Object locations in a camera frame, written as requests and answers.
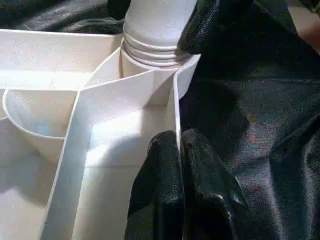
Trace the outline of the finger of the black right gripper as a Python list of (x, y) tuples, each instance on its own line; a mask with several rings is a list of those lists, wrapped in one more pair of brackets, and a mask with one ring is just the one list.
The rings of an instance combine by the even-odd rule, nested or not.
[(122, 20), (130, 7), (131, 0), (108, 0), (107, 11), (110, 17)]
[(252, 0), (199, 0), (188, 20), (178, 48), (192, 55), (203, 53), (210, 42), (240, 19)]

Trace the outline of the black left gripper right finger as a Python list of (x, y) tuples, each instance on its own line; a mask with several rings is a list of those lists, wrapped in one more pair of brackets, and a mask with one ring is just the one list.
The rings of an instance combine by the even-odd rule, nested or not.
[(256, 240), (254, 215), (239, 182), (196, 129), (181, 135), (188, 240)]

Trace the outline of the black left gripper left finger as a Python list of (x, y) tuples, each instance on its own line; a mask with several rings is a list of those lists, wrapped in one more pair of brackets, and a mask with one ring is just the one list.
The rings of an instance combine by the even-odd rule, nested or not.
[(177, 136), (172, 130), (155, 135), (132, 185), (125, 238), (180, 240), (185, 215)]

